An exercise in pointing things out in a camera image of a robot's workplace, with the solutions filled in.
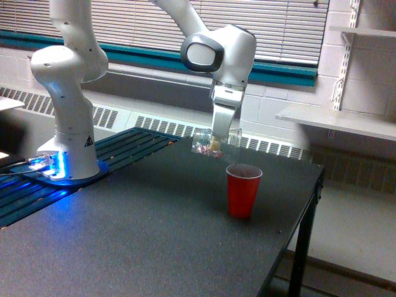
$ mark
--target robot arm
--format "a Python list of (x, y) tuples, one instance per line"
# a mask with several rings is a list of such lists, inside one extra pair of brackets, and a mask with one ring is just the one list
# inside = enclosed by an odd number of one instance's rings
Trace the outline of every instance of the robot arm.
[(108, 59), (93, 34), (90, 0), (50, 0), (49, 8), (64, 46), (49, 46), (32, 56), (33, 75), (51, 95), (55, 109), (55, 136), (38, 149), (38, 154), (54, 155), (58, 161), (54, 169), (41, 173), (55, 181), (89, 178), (100, 169), (92, 103), (84, 97), (81, 83), (103, 76)]
[(180, 51), (183, 64), (195, 72), (212, 73), (212, 134), (227, 138), (248, 84), (256, 38), (234, 25), (209, 31), (189, 0), (149, 1), (166, 11), (186, 36)]

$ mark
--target window blinds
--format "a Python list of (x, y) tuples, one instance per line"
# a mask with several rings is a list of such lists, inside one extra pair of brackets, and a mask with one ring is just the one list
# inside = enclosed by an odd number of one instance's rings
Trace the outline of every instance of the window blinds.
[[(209, 29), (239, 25), (257, 38), (256, 59), (316, 65), (329, 0), (191, 0)], [(48, 0), (0, 0), (0, 29), (59, 37)], [(147, 0), (92, 0), (99, 42), (178, 51), (174, 21)]]

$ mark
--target wall shelf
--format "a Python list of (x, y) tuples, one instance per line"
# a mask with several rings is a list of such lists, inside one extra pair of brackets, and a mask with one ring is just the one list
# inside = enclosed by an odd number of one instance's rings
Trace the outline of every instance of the wall shelf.
[(11, 110), (22, 106), (24, 106), (24, 104), (21, 101), (0, 96), (0, 111)]
[(291, 104), (279, 112), (276, 118), (309, 126), (396, 141), (396, 121), (383, 116)]
[(396, 38), (396, 31), (385, 31), (385, 30), (375, 30), (375, 29), (366, 29), (366, 28), (350, 28), (350, 27), (339, 27), (339, 26), (330, 26), (330, 30), (339, 31), (347, 34), (357, 34), (362, 36)]

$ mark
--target window sill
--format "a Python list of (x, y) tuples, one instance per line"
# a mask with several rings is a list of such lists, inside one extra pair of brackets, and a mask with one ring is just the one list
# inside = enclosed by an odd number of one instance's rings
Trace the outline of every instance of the window sill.
[[(62, 44), (61, 38), (0, 30), (0, 46), (35, 50), (49, 45)], [(101, 43), (100, 46), (110, 61), (191, 73), (182, 64), (179, 53), (104, 43)], [(257, 84), (271, 82), (313, 87), (316, 76), (316, 68), (255, 62), (249, 75), (249, 81)]]

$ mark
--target red plastic cup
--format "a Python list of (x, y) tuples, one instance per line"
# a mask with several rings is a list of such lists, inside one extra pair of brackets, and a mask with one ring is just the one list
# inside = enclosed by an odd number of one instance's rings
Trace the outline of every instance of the red plastic cup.
[(235, 218), (249, 218), (259, 188), (262, 171), (252, 165), (230, 165), (228, 175), (228, 213)]

